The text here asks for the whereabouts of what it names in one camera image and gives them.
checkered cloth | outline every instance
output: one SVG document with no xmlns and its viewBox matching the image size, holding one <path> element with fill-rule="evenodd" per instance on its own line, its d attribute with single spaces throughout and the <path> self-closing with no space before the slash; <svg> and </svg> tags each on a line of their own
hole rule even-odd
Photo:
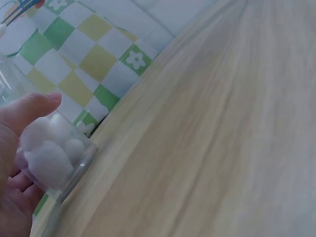
<svg viewBox="0 0 316 237">
<path fill-rule="evenodd" d="M 28 16 L 38 29 L 13 62 L 40 92 L 60 91 L 60 112 L 88 136 L 158 53 L 79 1 L 46 0 Z"/>
</svg>

hand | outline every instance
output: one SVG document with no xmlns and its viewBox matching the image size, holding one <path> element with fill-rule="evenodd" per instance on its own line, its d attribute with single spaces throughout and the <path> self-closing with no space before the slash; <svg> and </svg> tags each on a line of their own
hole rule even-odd
<svg viewBox="0 0 316 237">
<path fill-rule="evenodd" d="M 15 166 L 25 127 L 57 109 L 61 94 L 30 94 L 0 108 L 0 236 L 28 237 L 43 191 Z"/>
</svg>

clear plastic cup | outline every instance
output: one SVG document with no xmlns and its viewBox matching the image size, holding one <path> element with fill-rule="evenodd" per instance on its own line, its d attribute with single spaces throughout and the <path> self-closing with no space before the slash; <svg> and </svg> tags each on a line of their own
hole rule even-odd
<svg viewBox="0 0 316 237">
<path fill-rule="evenodd" d="M 7 57 L 0 55 L 0 106 L 36 92 Z M 22 133 L 16 164 L 56 202 L 62 203 L 86 172 L 97 147 L 58 110 Z"/>
</svg>

white cotton ball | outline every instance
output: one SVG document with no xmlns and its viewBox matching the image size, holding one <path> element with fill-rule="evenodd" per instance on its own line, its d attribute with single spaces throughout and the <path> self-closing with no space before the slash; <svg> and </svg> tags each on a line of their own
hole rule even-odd
<svg viewBox="0 0 316 237">
<path fill-rule="evenodd" d="M 29 171 L 45 186 L 59 190 L 73 171 L 65 152 L 54 142 L 45 141 L 27 155 Z"/>
<path fill-rule="evenodd" d="M 38 118 L 24 129 L 20 137 L 21 147 L 29 152 L 49 138 L 49 119 Z"/>
<path fill-rule="evenodd" d="M 63 146 L 72 128 L 70 123 L 60 114 L 54 114 L 49 124 L 52 140 Z"/>
<path fill-rule="evenodd" d="M 6 32 L 6 24 L 0 24 L 0 38 L 4 36 Z"/>
<path fill-rule="evenodd" d="M 73 166 L 75 166 L 81 159 L 84 152 L 84 145 L 78 139 L 71 139 L 66 142 L 64 151 Z"/>
</svg>

light wood surface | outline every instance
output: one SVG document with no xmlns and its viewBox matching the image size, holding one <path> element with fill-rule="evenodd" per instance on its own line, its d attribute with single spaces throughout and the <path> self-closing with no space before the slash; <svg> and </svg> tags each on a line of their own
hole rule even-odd
<svg viewBox="0 0 316 237">
<path fill-rule="evenodd" d="M 58 237 L 314 237 L 316 3 L 218 0 L 93 136 Z"/>
</svg>

